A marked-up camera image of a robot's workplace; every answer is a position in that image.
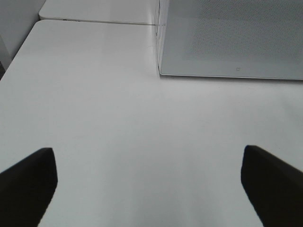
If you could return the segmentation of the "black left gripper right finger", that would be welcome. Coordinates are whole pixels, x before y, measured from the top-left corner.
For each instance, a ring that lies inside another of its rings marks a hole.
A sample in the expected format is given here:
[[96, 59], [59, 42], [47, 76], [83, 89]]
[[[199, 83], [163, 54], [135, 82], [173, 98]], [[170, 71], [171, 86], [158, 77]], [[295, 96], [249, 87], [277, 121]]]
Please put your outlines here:
[[241, 184], [265, 227], [303, 225], [303, 173], [266, 150], [244, 149]]

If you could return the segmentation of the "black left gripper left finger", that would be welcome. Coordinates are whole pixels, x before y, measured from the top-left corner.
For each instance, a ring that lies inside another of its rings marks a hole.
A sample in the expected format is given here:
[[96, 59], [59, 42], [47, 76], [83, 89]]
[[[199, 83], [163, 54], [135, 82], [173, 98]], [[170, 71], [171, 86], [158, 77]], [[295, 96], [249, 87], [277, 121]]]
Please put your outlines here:
[[0, 225], [36, 227], [58, 184], [52, 148], [41, 148], [0, 174]]

